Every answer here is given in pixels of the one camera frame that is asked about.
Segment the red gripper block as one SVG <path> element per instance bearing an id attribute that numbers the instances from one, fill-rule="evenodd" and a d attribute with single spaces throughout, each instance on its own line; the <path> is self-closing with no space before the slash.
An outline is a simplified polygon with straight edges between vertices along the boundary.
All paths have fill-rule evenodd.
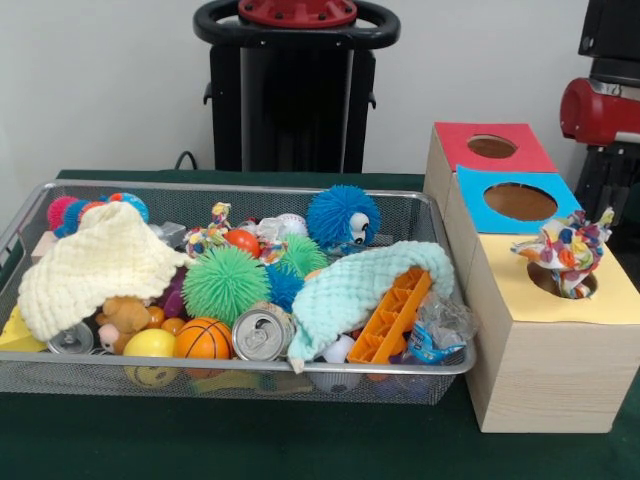
<path id="1" fill-rule="evenodd" d="M 590 146 L 639 143 L 639 88 L 576 78 L 564 90 L 560 128 L 565 138 Z"/>

